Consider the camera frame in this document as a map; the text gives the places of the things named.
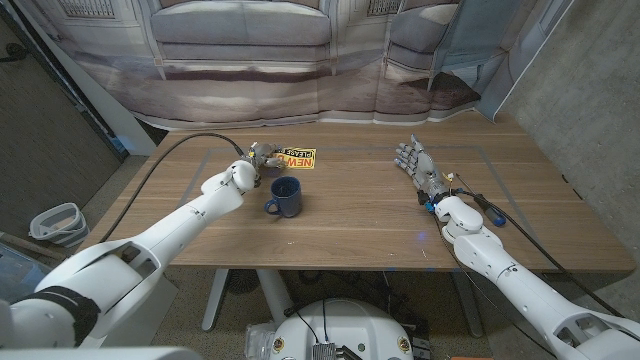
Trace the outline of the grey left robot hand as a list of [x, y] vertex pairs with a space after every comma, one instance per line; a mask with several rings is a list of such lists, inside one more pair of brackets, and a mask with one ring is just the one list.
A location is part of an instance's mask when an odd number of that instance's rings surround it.
[[254, 142], [242, 159], [250, 163], [256, 171], [262, 167], [282, 169], [285, 161], [279, 157], [281, 149], [277, 144]]

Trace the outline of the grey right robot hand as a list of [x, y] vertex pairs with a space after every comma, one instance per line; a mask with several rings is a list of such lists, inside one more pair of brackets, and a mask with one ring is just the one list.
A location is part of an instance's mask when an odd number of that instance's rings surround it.
[[448, 196], [442, 174], [424, 145], [415, 134], [410, 137], [411, 143], [400, 143], [396, 148], [397, 157], [394, 163], [403, 169], [412, 179], [417, 189], [418, 202], [437, 204]]

